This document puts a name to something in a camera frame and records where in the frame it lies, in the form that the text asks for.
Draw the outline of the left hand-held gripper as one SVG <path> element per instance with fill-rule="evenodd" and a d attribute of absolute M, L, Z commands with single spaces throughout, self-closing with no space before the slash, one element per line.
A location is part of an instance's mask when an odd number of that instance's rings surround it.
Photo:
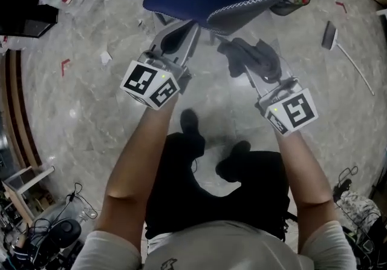
<path fill-rule="evenodd" d="M 189 78 L 187 62 L 200 33 L 200 26 L 193 21 L 176 22 L 162 29 L 149 50 L 131 61 L 120 88 L 137 102 L 160 109 L 182 92 L 181 86 Z"/>

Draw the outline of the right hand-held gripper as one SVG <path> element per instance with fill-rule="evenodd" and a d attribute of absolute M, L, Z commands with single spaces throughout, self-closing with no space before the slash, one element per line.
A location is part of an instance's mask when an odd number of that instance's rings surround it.
<path fill-rule="evenodd" d="M 280 59 L 279 76 L 265 67 L 247 66 L 250 85 L 257 91 L 262 116 L 282 136 L 300 130 L 319 115 L 309 89 L 302 88 L 288 62 Z"/>

